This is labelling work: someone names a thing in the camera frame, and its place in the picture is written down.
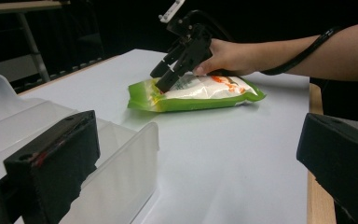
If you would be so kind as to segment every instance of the plastic bin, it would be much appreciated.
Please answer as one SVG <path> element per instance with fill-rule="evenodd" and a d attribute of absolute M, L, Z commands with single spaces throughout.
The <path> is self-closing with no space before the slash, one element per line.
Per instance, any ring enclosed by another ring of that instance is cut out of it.
<path fill-rule="evenodd" d="M 22 100 L 0 76 L 0 178 L 6 174 L 6 157 L 76 112 L 42 99 Z M 84 181 L 61 223 L 131 223 L 156 189 L 157 124 L 135 132 L 97 119 L 97 129 L 97 170 Z"/>

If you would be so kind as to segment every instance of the translucent plastic container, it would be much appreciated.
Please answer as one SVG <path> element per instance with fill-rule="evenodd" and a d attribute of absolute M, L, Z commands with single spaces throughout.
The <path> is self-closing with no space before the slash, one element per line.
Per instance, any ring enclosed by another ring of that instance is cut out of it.
<path fill-rule="evenodd" d="M 76 110 L 42 99 L 22 100 L 0 76 L 0 178 L 3 160 Z M 61 223 L 131 223 L 157 183 L 158 126 L 139 132 L 97 119 L 101 158 Z M 21 218 L 16 223 L 23 223 Z"/>

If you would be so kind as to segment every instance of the background table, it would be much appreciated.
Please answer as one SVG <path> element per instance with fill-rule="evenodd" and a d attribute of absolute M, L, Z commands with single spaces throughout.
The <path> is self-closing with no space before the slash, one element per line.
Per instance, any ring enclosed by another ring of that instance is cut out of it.
<path fill-rule="evenodd" d="M 164 54 L 135 49 L 25 92 L 140 130 L 158 124 L 158 188 L 134 223 L 307 223 L 307 169 L 296 160 L 309 112 L 307 77 L 245 77 L 267 97 L 178 113 L 127 108 L 128 86 Z"/>

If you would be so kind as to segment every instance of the white tabletop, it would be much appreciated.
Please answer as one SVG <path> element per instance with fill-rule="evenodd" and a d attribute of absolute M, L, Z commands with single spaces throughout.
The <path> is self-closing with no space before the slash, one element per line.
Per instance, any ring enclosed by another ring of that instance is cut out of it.
<path fill-rule="evenodd" d="M 158 189 L 134 223 L 307 222 L 307 169 L 296 160 L 306 77 L 246 76 L 267 97 L 252 105 L 178 113 L 127 108 L 128 86 L 164 53 L 135 49 L 24 93 L 139 131 L 158 124 Z"/>

